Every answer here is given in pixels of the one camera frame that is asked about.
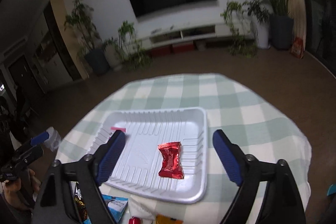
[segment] blue snack packet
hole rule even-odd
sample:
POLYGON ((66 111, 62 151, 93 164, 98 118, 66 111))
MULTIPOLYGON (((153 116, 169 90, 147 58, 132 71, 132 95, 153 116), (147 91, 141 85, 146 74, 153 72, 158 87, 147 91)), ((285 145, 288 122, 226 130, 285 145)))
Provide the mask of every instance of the blue snack packet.
MULTIPOLYGON (((119 222, 123 216, 125 209, 127 207, 128 198, 119 198, 117 196, 101 195, 112 214, 115 221, 119 222)), ((90 219, 88 218, 83 222, 84 224, 91 224, 90 219)))

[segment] tablecloth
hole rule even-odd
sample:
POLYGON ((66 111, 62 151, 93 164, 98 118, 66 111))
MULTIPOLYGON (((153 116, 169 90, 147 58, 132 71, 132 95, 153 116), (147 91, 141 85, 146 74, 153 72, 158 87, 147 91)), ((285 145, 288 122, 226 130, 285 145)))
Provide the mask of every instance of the tablecloth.
MULTIPOLYGON (((285 159, 293 172, 304 208, 310 196, 307 174, 311 147, 295 123, 247 87, 223 75, 171 75, 126 84, 91 110, 63 139, 56 158, 62 163, 79 160, 90 148, 105 118, 115 110, 200 106, 208 118, 208 177, 204 198, 194 204, 167 203, 142 198, 103 184, 103 194, 130 197, 156 213, 186 224, 217 224, 225 215, 238 187, 229 178, 212 145, 212 134, 222 129, 245 154, 261 161, 285 159)), ((248 223, 254 223, 266 183, 259 186, 248 223)), ((126 212, 122 223, 128 223, 126 212)))

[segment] air vent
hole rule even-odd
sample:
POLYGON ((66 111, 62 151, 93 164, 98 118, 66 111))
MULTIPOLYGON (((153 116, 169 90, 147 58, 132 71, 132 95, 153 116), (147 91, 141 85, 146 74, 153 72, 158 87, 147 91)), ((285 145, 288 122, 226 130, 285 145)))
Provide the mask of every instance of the air vent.
POLYGON ((23 37, 16 41, 12 46, 3 52, 3 56, 6 57, 16 51, 19 47, 23 46, 27 42, 27 37, 23 37))

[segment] plastic tray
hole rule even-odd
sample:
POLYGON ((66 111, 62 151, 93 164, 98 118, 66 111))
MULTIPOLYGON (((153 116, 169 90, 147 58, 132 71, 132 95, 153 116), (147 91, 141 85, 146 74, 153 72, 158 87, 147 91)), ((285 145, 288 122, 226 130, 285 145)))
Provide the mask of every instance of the plastic tray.
POLYGON ((203 108, 117 111, 99 129, 88 153, 108 141, 111 127, 126 128, 126 145, 106 182, 147 198, 177 203, 200 200, 207 184, 208 127, 203 108), (184 179, 159 177, 158 145, 180 141, 184 179))

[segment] table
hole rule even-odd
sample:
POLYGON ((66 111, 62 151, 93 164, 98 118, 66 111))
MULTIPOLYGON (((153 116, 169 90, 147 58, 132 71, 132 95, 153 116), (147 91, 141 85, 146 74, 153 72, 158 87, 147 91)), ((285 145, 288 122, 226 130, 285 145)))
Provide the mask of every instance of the table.
MULTIPOLYGON (((160 109, 200 106, 208 117, 208 185, 204 198, 194 204, 178 204, 142 198, 103 184, 103 194, 130 197, 156 213, 184 223, 218 224, 238 187, 228 176, 212 145, 212 134, 222 129, 245 154, 261 161, 285 159, 293 172, 304 208, 310 196, 307 174, 311 147, 292 120, 245 86, 218 74, 171 75, 126 84, 91 110, 63 139, 56 158, 77 161, 93 142, 101 122, 114 110, 160 109)), ((255 223, 266 183, 259 186, 248 223, 255 223)), ((122 223, 128 223, 125 213, 122 223)))

